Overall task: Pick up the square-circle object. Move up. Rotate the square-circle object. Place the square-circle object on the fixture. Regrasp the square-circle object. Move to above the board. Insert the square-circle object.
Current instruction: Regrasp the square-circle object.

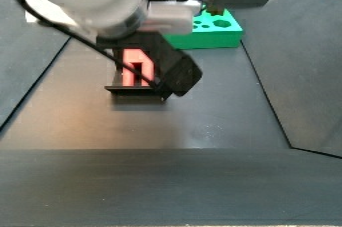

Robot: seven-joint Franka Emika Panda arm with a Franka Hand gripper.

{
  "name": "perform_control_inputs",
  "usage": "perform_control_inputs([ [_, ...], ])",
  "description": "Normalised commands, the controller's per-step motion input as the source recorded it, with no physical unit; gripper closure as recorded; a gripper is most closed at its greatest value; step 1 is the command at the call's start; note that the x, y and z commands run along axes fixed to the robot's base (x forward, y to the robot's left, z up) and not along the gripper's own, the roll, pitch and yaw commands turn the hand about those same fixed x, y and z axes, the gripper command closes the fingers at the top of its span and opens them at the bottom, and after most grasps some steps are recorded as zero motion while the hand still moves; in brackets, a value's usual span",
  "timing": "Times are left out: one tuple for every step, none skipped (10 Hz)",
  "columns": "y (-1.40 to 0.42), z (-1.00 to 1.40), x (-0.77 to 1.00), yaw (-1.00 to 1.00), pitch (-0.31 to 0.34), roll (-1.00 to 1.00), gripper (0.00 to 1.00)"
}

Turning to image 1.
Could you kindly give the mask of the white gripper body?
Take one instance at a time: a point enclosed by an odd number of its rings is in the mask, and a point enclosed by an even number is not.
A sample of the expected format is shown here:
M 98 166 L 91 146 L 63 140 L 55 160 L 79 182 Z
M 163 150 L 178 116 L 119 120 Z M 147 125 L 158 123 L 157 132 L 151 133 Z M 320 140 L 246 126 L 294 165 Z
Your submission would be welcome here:
M 190 34 L 201 7 L 199 0 L 149 0 L 147 17 L 138 30 L 167 35 Z

